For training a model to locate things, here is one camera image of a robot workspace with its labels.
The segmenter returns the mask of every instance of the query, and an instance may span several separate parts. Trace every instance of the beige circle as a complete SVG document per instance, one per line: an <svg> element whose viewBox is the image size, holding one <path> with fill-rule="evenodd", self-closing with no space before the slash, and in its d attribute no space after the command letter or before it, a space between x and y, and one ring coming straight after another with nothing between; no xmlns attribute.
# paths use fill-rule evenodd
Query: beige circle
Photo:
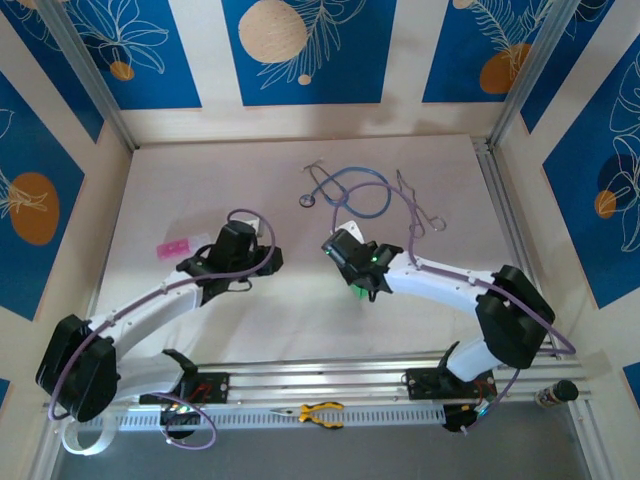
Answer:
<svg viewBox="0 0 640 480"><path fill-rule="evenodd" d="M37 10L35 0L16 0L23 7L30 8L31 10ZM69 0L58 0L58 3L68 2Z"/></svg>
<svg viewBox="0 0 640 480"><path fill-rule="evenodd" d="M240 19L238 32L246 52L262 63L291 60L307 44L304 20L281 0L253 4Z"/></svg>
<svg viewBox="0 0 640 480"><path fill-rule="evenodd" d="M298 77L298 83L302 86L309 85L311 83L311 77L309 75L300 75Z"/></svg>
<svg viewBox="0 0 640 480"><path fill-rule="evenodd" d="M453 6L458 10L463 10L469 8L475 1L476 0L451 0L451 3L453 3Z"/></svg>

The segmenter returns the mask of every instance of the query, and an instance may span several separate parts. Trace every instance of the gray floor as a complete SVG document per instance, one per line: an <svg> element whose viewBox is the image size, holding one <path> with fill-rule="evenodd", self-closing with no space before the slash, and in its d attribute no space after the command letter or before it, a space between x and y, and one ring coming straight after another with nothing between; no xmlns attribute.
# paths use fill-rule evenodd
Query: gray floor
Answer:
<svg viewBox="0 0 640 480"><path fill-rule="evenodd" d="M101 455L61 453L56 479L457 479L590 478L564 407L501 405L467 438L442 427L328 431L220 431L217 444L185 452L159 432L120 433Z"/></svg>

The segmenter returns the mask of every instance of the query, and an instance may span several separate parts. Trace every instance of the black clamp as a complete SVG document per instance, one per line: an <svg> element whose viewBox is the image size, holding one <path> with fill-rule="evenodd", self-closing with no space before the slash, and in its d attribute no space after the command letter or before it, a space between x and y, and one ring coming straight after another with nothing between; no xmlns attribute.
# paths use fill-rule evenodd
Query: black clamp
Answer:
<svg viewBox="0 0 640 480"><path fill-rule="evenodd" d="M376 242L360 243L351 233L339 229L322 245L324 252L338 266L347 285L355 285L369 292L374 302L378 292L393 293L384 278L393 258L402 253L400 247Z"/></svg>
<svg viewBox="0 0 640 480"><path fill-rule="evenodd" d="M279 247L274 248L269 262L254 275L268 276L280 270L284 263L282 250ZM260 264L269 249L269 246L258 245L256 231L251 225L231 220L220 230L216 243L200 248L194 256L180 262L176 270L186 272L192 277L241 272ZM198 280L196 284L203 289L201 305L229 291L229 285L234 281L243 282L247 281L247 278Z"/></svg>

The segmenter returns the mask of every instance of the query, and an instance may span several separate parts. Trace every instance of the orange circle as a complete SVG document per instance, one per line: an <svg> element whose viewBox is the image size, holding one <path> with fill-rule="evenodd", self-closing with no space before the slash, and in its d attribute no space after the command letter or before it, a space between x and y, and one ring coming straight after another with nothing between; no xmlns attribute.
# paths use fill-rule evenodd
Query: orange circle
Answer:
<svg viewBox="0 0 640 480"><path fill-rule="evenodd" d="M9 215L18 236L31 245L49 243L56 233L60 218L58 192L51 180L40 173L23 173L12 182L9 189L10 198L17 200L17 204L10 208ZM38 207L30 206L28 201Z"/></svg>
<svg viewBox="0 0 640 480"><path fill-rule="evenodd" d="M128 82L135 76L135 72L133 71L133 68L131 68L131 65L121 62L120 60L113 62L109 66L109 70L111 71L111 75L123 82Z"/></svg>
<svg viewBox="0 0 640 480"><path fill-rule="evenodd" d="M519 43L491 57L480 72L482 90L492 94L508 93L530 49L530 44Z"/></svg>
<svg viewBox="0 0 640 480"><path fill-rule="evenodd" d="M596 197L595 208L599 217L611 218L616 213L616 196L609 190L601 191Z"/></svg>

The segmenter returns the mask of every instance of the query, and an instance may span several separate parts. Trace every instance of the surgical scissors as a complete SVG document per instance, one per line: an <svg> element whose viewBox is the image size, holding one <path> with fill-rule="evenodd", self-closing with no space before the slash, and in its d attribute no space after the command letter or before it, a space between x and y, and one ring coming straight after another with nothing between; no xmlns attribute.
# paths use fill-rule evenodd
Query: surgical scissors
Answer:
<svg viewBox="0 0 640 480"><path fill-rule="evenodd" d="M420 205L418 205L418 202L416 199L416 190L411 185L409 185L407 181L402 177L402 173L400 173L400 169L396 169L396 180L398 181L398 187L400 188L401 192L403 191L403 188L406 188L407 190L411 191L411 200L413 201L413 204L416 206L417 212L422 214L422 216L424 217L424 219L432 229L434 229L436 232L441 232L447 228L447 222L445 222L444 218L442 218L439 215L436 215L434 217L429 217L429 215L427 215L424 209ZM418 219L418 222L417 224L411 225L412 227L411 233L416 239L418 239L418 238L424 237L427 233L427 230L424 227L424 223L422 223L422 220L420 220L420 215L416 215L416 218ZM422 233L420 233L419 235L415 234L414 229L416 226L419 226L422 231Z"/></svg>

